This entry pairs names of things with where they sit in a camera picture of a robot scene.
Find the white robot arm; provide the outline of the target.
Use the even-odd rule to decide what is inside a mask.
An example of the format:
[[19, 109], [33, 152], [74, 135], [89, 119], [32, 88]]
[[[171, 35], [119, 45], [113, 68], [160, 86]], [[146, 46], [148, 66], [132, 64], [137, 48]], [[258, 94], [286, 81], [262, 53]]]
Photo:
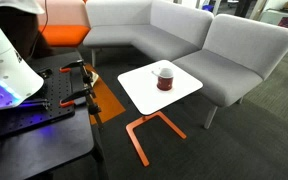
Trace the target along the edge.
[[0, 0], [0, 110], [19, 106], [44, 83], [26, 61], [40, 39], [37, 16], [44, 13], [36, 0]]

